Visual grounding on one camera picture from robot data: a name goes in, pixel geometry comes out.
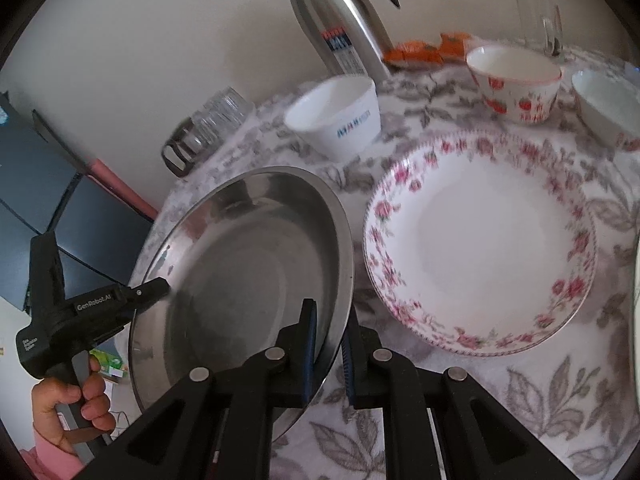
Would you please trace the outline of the orange snack packet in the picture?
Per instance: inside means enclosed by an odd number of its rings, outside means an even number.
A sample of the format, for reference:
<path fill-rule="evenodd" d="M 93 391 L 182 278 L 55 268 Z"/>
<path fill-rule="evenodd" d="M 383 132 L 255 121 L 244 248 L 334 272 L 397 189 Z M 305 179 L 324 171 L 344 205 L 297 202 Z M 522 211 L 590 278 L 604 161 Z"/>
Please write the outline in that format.
<path fill-rule="evenodd" d="M 466 32 L 442 32 L 438 52 L 443 58 L 463 60 L 468 50 L 468 43 L 474 37 Z"/>
<path fill-rule="evenodd" d="M 420 40 L 398 44 L 384 54 L 383 61 L 389 66 L 407 70 L 422 70 L 444 64 L 439 50 Z"/>

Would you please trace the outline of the strawberry pattern bowl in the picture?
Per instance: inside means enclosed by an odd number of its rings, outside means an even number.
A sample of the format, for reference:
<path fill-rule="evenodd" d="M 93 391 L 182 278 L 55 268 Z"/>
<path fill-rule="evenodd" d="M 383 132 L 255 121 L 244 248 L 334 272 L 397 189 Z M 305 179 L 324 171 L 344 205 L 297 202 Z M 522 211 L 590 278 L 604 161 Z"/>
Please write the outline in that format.
<path fill-rule="evenodd" d="M 465 62 L 493 112 L 521 125 L 541 124 L 549 118 L 563 78 L 558 64 L 505 44 L 475 48 Z"/>

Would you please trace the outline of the stainless steel thermos jug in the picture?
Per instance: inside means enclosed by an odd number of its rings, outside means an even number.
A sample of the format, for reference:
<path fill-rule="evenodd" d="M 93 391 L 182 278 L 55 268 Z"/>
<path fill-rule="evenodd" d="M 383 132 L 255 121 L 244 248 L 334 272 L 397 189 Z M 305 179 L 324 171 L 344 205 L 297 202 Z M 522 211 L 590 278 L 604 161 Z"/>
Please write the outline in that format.
<path fill-rule="evenodd" d="M 333 76 L 363 75 L 376 84 L 392 73 L 392 40 L 369 0 L 290 0 L 296 20 Z"/>

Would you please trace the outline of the stainless steel plate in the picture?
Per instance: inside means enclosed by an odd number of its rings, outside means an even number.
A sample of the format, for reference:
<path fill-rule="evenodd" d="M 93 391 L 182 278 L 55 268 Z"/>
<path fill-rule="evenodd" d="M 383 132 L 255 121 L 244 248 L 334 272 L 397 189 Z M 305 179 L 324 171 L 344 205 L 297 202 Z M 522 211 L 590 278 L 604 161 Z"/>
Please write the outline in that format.
<path fill-rule="evenodd" d="M 217 373 L 274 346 L 317 304 L 314 388 L 329 377 L 354 291 L 352 232 L 337 196 L 294 167 L 224 182 L 174 226 L 144 277 L 170 291 L 131 322 L 128 365 L 147 410 L 193 367 Z"/>

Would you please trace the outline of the pink floral white plate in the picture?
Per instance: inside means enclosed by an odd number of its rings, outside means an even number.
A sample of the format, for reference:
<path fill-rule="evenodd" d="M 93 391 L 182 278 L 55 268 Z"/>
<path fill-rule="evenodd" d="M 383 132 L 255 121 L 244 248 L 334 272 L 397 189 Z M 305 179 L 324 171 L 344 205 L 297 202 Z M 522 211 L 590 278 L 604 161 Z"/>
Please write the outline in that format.
<path fill-rule="evenodd" d="M 534 348 L 574 318 L 597 235 L 582 182 L 549 142 L 456 131 L 378 181 L 363 259 L 398 322 L 433 346 L 492 358 Z"/>

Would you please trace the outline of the pale blue floral bowl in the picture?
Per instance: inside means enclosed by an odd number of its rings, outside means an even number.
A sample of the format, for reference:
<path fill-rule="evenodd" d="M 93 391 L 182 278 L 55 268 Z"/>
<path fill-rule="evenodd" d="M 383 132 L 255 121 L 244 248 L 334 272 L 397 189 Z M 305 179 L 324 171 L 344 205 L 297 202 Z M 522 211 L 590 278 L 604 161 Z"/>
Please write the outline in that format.
<path fill-rule="evenodd" d="M 606 146 L 639 151 L 639 89 L 624 77 L 580 70 L 572 87 L 582 122 Z"/>

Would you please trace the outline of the white Maxwell bowl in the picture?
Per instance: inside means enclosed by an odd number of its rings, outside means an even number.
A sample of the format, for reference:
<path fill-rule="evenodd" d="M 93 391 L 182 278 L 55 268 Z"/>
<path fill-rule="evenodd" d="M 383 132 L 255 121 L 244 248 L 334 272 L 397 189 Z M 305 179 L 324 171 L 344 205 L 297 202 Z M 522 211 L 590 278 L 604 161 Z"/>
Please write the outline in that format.
<path fill-rule="evenodd" d="M 332 162 L 349 162 L 381 132 L 374 81 L 362 75 L 335 76 L 297 99 L 284 125 Z"/>

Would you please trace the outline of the dark blue cabinet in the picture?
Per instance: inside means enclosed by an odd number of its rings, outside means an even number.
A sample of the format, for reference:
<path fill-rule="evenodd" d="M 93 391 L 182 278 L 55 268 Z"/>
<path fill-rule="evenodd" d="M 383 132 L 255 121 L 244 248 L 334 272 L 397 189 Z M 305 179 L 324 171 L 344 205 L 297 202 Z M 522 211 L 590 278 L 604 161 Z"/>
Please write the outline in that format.
<path fill-rule="evenodd" d="M 129 282 L 152 222 L 76 170 L 1 97 L 1 297 L 24 311 L 32 238 L 52 231 L 69 297 Z"/>

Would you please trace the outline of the floral grey table cloth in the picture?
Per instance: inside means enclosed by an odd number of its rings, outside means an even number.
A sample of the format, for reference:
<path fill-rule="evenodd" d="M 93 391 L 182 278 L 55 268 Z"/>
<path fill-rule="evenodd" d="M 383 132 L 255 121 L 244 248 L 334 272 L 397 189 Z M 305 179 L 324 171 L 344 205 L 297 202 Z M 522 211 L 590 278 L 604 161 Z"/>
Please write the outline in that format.
<path fill-rule="evenodd" d="M 544 344 L 497 359 L 473 359 L 432 347 L 387 311 L 363 269 L 356 272 L 360 322 L 386 346 L 437 379 L 427 398 L 438 434 L 449 427 L 442 401 L 474 389 L 494 396 L 579 479 L 634 479 L 639 474 L 639 412 L 631 366 L 634 259 L 639 234 L 639 159 L 593 139 L 562 87 L 542 125 L 510 127 L 480 97 L 462 65 L 399 73 L 380 92 L 382 131 L 360 157 L 326 162 L 285 128 L 295 93 L 278 94 L 257 110 L 256 125 L 236 134 L 198 170 L 178 180 L 160 208 L 134 269 L 140 281 L 157 249 L 180 218 L 209 191 L 242 172 L 295 166 L 318 174 L 341 200 L 354 237 L 384 172 L 441 131 L 506 131 L 537 144 L 566 169 L 585 193 L 597 231 L 597 270 L 590 294 L 572 322 Z"/>

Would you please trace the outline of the clear glass mug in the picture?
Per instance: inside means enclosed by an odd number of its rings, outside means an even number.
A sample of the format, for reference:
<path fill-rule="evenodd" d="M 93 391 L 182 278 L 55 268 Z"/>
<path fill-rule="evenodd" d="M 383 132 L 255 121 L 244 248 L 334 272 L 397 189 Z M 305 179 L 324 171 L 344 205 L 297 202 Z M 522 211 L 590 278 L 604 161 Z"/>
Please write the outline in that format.
<path fill-rule="evenodd" d="M 549 0 L 515 1 L 526 47 L 560 58 L 564 44 L 560 8 Z"/>

